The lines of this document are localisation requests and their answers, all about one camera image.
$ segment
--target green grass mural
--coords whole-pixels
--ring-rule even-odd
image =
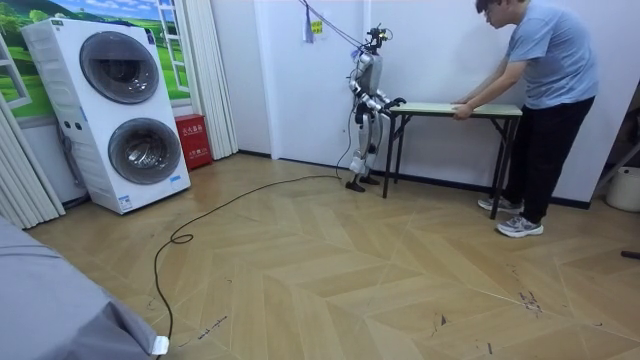
[[[162,23],[155,20],[158,18],[158,10],[155,5],[145,0],[131,0],[128,5],[128,7],[120,7],[115,2],[98,0],[0,0],[0,32],[32,100],[31,104],[14,109],[14,115],[16,117],[53,115],[53,108],[22,38],[20,28],[32,24],[34,21],[55,16],[86,21],[127,21],[135,26],[151,30],[156,39],[169,98],[171,100],[189,98],[189,93],[178,90],[169,49],[163,38]],[[169,33],[175,33],[173,18],[167,20],[169,20]],[[172,42],[172,47],[175,59],[182,61],[180,46]],[[180,69],[179,75],[180,82],[187,84],[187,75],[184,69]],[[17,96],[13,82],[3,72],[0,72],[0,92],[7,100],[10,100],[12,96]]]

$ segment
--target white bucket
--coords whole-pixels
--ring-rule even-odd
[[[607,203],[620,210],[640,212],[640,169],[618,170],[609,188]]]

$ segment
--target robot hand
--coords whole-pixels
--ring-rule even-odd
[[[386,103],[384,105],[384,109],[385,110],[389,110],[392,107],[399,106],[400,104],[406,104],[406,103],[407,103],[407,100],[405,100],[403,98],[395,98],[395,100],[392,100],[392,101]]]

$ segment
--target shoe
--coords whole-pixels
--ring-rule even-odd
[[[369,185],[380,185],[380,181],[372,178],[371,176],[361,177],[360,182],[363,184],[369,184]]]
[[[534,224],[522,216],[516,216],[507,222],[498,224],[498,231],[512,238],[523,238],[529,235],[542,235],[544,226]]]
[[[485,210],[491,211],[493,209],[493,199],[481,199],[478,200],[478,206]],[[512,204],[509,200],[501,197],[500,202],[498,203],[498,211],[506,212],[513,215],[520,215],[520,213],[524,210],[524,205],[520,204]]]
[[[360,193],[365,192],[365,188],[363,188],[362,186],[360,186],[360,184],[358,184],[358,183],[357,183],[357,182],[355,182],[355,181],[349,181],[349,182],[347,182],[347,184],[346,184],[344,187],[346,187],[346,188],[347,188],[347,189],[349,189],[349,190],[353,190],[353,191],[355,191],[355,192],[360,192]]]

